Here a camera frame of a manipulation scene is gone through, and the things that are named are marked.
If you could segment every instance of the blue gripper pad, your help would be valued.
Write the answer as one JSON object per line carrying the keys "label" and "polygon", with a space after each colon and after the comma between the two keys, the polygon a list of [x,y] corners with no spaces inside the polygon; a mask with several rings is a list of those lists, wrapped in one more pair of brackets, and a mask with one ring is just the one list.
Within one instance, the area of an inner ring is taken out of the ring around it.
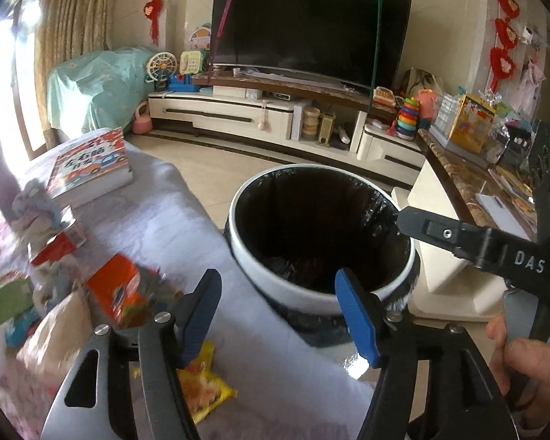
{"label": "blue gripper pad", "polygon": [[361,292],[362,295],[365,291],[358,284],[354,274],[344,269],[340,269],[336,273],[334,288],[358,353],[367,359],[371,366],[374,366],[380,357],[375,326],[365,310],[361,297],[357,294],[357,292]]}

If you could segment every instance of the tv screen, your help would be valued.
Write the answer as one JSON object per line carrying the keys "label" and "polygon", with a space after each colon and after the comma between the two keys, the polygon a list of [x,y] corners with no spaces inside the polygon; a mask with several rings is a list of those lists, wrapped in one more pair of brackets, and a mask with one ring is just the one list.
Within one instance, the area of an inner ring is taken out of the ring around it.
{"label": "tv screen", "polygon": [[[214,0],[212,45],[227,0]],[[378,0],[232,0],[214,64],[329,76],[369,87]],[[392,87],[411,0],[382,0],[377,77]]]}

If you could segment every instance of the book cover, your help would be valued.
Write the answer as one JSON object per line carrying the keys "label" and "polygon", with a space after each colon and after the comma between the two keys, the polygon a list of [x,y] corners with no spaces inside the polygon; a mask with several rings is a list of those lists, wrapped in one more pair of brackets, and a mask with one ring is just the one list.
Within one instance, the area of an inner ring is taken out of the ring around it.
{"label": "book cover", "polygon": [[122,129],[98,135],[55,160],[47,191],[51,197],[128,165]]}

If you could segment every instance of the curtain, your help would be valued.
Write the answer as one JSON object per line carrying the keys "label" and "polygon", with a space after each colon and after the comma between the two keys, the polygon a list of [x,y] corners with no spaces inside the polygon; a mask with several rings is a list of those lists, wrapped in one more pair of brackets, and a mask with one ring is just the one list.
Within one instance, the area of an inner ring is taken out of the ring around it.
{"label": "curtain", "polygon": [[47,117],[49,72],[71,58],[107,49],[109,0],[40,0],[40,5],[42,18],[35,32],[34,83],[47,148],[53,148],[59,141]]}

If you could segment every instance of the drawer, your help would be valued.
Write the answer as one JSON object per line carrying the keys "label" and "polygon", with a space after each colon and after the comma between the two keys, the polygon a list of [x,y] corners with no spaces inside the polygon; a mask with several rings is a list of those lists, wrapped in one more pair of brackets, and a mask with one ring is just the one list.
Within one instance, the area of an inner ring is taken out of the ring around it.
{"label": "drawer", "polygon": [[418,151],[408,149],[396,143],[391,143],[380,137],[374,137],[373,140],[371,140],[371,148],[367,155],[367,162],[377,160],[386,160],[420,170],[426,158]]}
{"label": "drawer", "polygon": [[259,130],[263,109],[249,104],[197,101],[195,99],[149,99],[151,117],[191,122],[194,127],[235,135],[283,140],[288,138],[292,111],[269,109],[265,130]]}

